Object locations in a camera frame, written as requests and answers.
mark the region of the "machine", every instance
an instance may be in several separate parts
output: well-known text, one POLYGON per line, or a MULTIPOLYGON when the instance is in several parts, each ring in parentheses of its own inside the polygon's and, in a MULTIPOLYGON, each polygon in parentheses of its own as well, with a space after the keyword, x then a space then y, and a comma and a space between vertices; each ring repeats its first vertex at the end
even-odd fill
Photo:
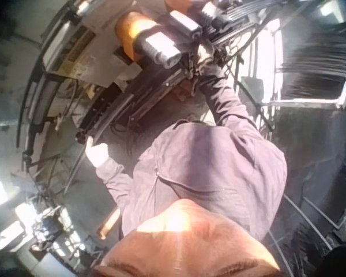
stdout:
MULTIPOLYGON (((196 54, 203 40, 214 46, 215 61, 225 64, 230 59, 226 47, 234 38, 258 26, 263 19, 258 12, 283 3, 284 0, 69 1, 44 34, 42 51, 22 102, 17 147, 23 118, 27 117, 23 152, 26 167, 32 164, 35 138, 44 124, 61 122, 72 114, 71 106, 81 107, 81 115, 74 120, 80 143, 84 144, 89 135, 98 139, 105 128, 116 124, 133 130, 169 91, 198 74, 196 54), (67 109, 57 117, 49 117, 54 98, 69 80, 74 85, 67 109), (84 95, 87 104, 80 105, 84 95)), ((81 159, 82 154, 68 183, 81 159)))

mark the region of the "white glove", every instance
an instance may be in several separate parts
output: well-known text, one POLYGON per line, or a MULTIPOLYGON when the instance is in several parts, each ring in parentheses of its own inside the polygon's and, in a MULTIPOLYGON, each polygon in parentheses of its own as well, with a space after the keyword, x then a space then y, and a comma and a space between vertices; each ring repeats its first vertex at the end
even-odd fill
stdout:
POLYGON ((101 166, 109 158, 108 145, 101 143, 93 146, 93 137, 87 138, 86 156, 95 167, 101 166))

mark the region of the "hand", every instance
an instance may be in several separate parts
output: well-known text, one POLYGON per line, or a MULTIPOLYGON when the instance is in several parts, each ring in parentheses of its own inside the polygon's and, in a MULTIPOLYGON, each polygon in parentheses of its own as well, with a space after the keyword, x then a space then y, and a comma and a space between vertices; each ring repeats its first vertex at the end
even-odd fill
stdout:
POLYGON ((198 47, 198 53, 197 53, 197 57, 198 57, 197 65, 198 65, 199 72, 201 72, 201 69, 205 65, 213 61, 214 52, 215 52, 215 49, 209 41, 203 40, 200 43, 198 47))
POLYGON ((87 138, 86 156, 95 167, 101 166, 109 158, 108 145, 101 143, 93 146, 93 137, 87 138))

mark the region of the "eyebrow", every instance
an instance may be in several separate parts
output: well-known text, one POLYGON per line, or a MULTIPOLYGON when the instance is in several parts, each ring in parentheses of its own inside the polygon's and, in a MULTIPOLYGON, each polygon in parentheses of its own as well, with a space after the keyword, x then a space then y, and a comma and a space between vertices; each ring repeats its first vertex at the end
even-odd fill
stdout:
POLYGON ((114 269, 118 269, 120 271, 123 271, 125 273, 128 273, 129 275, 132 275, 133 277, 148 277, 151 275, 146 275, 142 273, 139 269, 134 267, 131 264, 128 263, 120 263, 118 261, 112 260, 108 263, 109 267, 112 267, 114 269))
POLYGON ((225 276, 234 276, 242 271, 257 267, 259 265, 257 260, 245 260, 240 261, 235 264, 231 264, 227 267, 222 268, 217 271, 212 277, 225 277, 225 276))

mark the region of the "purple hoodie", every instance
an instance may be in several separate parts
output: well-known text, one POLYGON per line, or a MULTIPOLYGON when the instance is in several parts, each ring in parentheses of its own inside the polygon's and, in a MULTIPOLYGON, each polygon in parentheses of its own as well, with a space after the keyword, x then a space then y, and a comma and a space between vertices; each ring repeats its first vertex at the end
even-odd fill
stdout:
POLYGON ((198 89, 217 126, 176 123, 138 159, 133 179, 109 158, 96 169, 122 213, 124 235, 179 199, 222 214, 262 240, 280 205, 287 165, 265 140, 218 66, 198 89))

